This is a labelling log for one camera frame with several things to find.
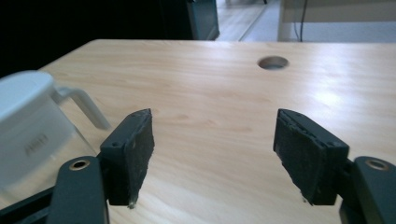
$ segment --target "black cable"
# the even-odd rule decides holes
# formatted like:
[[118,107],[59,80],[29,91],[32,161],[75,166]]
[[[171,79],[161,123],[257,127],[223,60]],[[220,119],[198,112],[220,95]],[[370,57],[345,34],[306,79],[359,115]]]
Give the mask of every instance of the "black cable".
[[304,29],[305,12],[307,5],[308,5],[308,0],[305,0],[303,7],[303,16],[301,17],[301,23],[300,23],[300,42],[303,42],[303,29]]

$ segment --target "table hole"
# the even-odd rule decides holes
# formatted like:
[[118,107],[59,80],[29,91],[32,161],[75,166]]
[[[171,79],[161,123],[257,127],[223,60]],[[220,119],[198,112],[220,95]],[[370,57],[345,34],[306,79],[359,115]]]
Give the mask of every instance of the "table hole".
[[279,70],[289,65],[289,61],[279,56],[269,56],[259,60],[258,65],[265,70]]

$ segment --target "mug handle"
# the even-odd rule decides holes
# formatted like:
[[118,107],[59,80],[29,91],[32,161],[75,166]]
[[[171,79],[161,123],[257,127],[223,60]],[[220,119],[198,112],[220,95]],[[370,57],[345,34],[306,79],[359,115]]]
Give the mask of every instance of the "mug handle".
[[71,89],[68,87],[55,87],[55,92],[51,95],[56,104],[61,104],[65,99],[72,98],[84,114],[90,119],[92,124],[98,129],[109,129],[105,116],[93,102],[87,92],[81,89]]

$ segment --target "wooden table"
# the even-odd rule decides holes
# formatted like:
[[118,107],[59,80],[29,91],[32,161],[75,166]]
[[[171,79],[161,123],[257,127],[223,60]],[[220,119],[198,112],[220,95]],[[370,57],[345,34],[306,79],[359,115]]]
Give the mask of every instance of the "wooden table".
[[[289,65],[264,70],[277,55]],[[396,45],[96,40],[42,68],[84,89],[113,128],[151,108],[156,147],[136,209],[112,223],[339,223],[303,202],[272,150],[276,111],[306,114],[351,147],[396,163]],[[64,106],[88,141],[97,131]]]

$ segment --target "floor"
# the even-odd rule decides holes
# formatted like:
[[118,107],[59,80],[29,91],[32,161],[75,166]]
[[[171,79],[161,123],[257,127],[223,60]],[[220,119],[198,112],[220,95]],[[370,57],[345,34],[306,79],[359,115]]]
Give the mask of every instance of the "floor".
[[264,12],[262,0],[217,0],[219,31],[217,41],[243,41]]
[[[219,31],[217,41],[278,41],[280,0],[217,0]],[[294,24],[290,36],[297,41]],[[387,22],[306,22],[304,42],[395,43],[396,21]]]

